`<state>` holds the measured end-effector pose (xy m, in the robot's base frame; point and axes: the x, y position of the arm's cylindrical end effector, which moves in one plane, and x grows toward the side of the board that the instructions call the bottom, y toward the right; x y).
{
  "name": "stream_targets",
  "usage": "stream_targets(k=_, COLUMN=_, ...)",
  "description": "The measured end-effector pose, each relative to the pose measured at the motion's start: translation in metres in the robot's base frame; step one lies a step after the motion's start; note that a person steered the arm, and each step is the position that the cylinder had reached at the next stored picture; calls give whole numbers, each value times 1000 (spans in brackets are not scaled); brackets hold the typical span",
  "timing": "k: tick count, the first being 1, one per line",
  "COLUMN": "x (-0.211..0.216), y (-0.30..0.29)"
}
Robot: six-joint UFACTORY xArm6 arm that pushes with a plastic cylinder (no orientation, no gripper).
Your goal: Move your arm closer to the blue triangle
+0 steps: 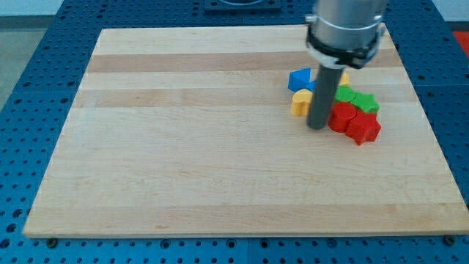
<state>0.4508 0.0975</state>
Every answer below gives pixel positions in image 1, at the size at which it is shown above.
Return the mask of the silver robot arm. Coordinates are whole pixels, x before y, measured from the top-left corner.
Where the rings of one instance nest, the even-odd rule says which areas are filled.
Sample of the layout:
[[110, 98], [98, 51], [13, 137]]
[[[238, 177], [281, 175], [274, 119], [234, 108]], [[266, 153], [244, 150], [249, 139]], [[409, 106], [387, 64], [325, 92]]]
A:
[[316, 0], [305, 15], [306, 47], [322, 66], [361, 69], [377, 53], [386, 0]]

